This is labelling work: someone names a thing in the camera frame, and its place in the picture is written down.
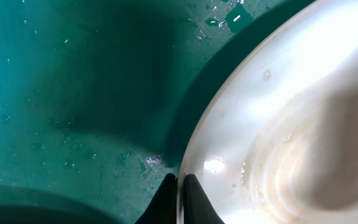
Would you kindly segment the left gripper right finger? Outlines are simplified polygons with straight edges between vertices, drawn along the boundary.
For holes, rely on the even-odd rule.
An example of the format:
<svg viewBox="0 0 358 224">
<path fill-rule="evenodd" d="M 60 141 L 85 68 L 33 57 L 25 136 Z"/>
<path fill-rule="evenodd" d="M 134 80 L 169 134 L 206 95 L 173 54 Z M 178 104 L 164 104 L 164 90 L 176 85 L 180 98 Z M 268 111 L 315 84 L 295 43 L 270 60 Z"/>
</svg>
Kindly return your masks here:
<svg viewBox="0 0 358 224">
<path fill-rule="evenodd" d="M 184 178 L 181 199 L 184 224 L 224 224 L 194 174 Z"/>
</svg>

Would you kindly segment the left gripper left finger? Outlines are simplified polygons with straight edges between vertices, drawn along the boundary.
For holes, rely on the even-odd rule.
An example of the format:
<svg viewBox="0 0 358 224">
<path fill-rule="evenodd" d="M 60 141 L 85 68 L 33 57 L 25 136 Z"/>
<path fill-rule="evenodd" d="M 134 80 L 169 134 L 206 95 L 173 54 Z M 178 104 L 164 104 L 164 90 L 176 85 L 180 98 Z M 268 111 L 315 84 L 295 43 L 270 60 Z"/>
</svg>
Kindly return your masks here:
<svg viewBox="0 0 358 224">
<path fill-rule="evenodd" d="M 177 178 L 167 174 L 150 201 L 145 212 L 135 224 L 176 224 Z"/>
</svg>

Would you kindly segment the light blue plate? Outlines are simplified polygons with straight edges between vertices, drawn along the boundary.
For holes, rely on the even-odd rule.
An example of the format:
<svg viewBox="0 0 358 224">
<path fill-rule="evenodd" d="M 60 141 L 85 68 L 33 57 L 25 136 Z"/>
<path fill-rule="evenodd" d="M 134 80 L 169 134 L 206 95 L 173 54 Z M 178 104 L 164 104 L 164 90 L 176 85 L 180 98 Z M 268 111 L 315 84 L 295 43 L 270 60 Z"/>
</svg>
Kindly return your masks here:
<svg viewBox="0 0 358 224">
<path fill-rule="evenodd" d="M 178 177 L 224 223 L 358 223 L 358 0 L 316 1 L 259 44 L 200 118 Z"/>
</svg>

